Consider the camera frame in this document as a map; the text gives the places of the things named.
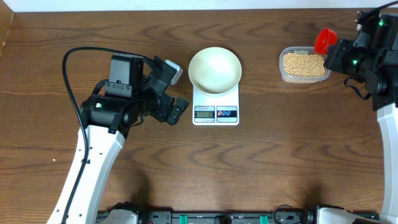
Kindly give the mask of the red plastic scoop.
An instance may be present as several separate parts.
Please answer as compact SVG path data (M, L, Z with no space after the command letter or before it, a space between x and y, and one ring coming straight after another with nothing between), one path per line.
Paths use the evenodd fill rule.
M324 28L317 36L314 51L316 54L326 55L328 48L337 43L338 36L335 31Z

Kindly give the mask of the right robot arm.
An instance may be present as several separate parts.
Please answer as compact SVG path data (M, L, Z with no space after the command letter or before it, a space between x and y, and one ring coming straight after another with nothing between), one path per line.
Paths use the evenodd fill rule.
M383 14L385 6L358 11L354 40L317 39L315 51L323 66L363 83L373 100L384 151L384 200L379 223L397 223L397 14Z

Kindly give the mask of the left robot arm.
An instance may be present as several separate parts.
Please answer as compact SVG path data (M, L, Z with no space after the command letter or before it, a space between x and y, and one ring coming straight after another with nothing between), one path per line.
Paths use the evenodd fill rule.
M77 108L80 129L72 166L49 223L95 223L106 182L129 130L146 116L177 124L189 102L166 94L183 70L158 57L114 54L109 78Z

